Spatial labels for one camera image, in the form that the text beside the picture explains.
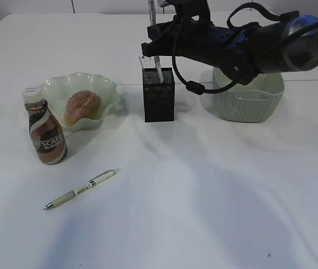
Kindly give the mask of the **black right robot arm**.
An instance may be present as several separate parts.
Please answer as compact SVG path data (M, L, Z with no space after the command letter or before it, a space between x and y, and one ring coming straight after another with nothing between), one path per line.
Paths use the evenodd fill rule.
M170 1L175 15L170 22L148 27L146 57L187 58L220 69L231 85L249 84L266 73L303 72L318 66L318 18L292 11L275 15L256 2L252 8L270 25L249 22L215 26L207 1Z

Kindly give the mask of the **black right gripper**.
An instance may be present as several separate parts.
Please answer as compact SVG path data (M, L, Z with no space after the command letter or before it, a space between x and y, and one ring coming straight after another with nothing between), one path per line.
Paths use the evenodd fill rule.
M142 43L146 57L185 57L201 63L217 63L214 53L218 42L213 37L217 30L211 21L207 1L169 1L176 14L171 22L147 28L150 43Z

